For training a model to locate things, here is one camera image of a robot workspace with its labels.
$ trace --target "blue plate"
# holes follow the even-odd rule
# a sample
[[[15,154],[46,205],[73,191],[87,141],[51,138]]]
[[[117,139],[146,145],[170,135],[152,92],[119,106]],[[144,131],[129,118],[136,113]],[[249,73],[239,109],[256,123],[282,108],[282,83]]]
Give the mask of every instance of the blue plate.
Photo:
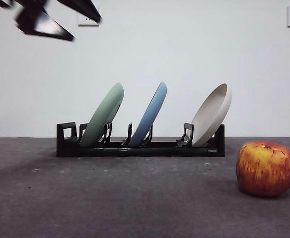
[[[164,82],[161,82],[153,98],[151,99],[151,102],[149,103],[149,106],[147,107],[139,126],[137,127],[133,137],[131,138],[129,147],[137,147],[142,144],[142,141],[147,135],[151,125],[153,125],[157,114],[159,113],[159,110],[163,105],[166,94],[166,84]]]

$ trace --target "white wall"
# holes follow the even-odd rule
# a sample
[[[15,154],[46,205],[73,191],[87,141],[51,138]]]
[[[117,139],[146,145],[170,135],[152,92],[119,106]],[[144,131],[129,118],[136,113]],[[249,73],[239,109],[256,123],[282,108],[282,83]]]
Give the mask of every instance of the white wall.
[[[0,137],[54,137],[88,122],[107,91],[125,97],[114,136],[140,121],[161,80],[168,87],[154,136],[178,136],[219,84],[232,88],[226,136],[290,136],[287,0],[100,0],[103,24],[78,28],[51,0],[74,43],[23,35],[0,8]]]

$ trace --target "black dish rack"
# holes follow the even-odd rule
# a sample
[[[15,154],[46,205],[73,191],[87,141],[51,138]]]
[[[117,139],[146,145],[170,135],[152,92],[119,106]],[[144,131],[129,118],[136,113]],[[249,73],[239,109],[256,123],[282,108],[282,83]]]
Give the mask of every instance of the black dish rack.
[[[148,136],[139,147],[128,147],[132,136],[132,123],[128,125],[128,137],[124,140],[111,138],[112,124],[104,125],[104,135],[93,147],[79,145],[83,131],[87,127],[81,124],[79,138],[75,122],[57,124],[57,157],[123,157],[123,156],[190,156],[190,157],[224,157],[224,125],[220,125],[214,137],[203,147],[192,147],[194,125],[185,123],[184,134],[180,139],[168,138],[165,141],[153,139],[153,126]],[[71,137],[65,138],[64,129],[71,128]]]

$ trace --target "plate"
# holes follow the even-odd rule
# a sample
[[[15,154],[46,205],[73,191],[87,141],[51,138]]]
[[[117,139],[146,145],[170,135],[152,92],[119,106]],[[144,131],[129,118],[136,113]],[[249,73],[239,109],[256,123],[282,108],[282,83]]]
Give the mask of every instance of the plate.
[[[104,125],[112,122],[120,108],[123,97],[123,86],[120,83],[115,84],[93,114],[83,133],[80,146],[93,146],[100,140],[104,134]]]
[[[203,146],[218,130],[231,104],[231,91],[227,84],[218,86],[198,109],[191,124],[194,125],[193,147]]]
[[[135,133],[133,134],[129,147],[137,147],[142,144],[145,136],[147,135],[151,125],[153,125],[161,106],[167,94],[167,87],[164,82],[161,82],[157,88],[151,102],[149,103]]]

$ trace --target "apple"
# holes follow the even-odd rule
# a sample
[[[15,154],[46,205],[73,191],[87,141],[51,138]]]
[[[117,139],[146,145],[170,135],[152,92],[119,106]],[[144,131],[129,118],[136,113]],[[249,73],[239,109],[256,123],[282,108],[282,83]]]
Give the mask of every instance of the apple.
[[[267,141],[244,144],[238,154],[236,177],[252,194],[281,195],[290,188],[290,149]]]

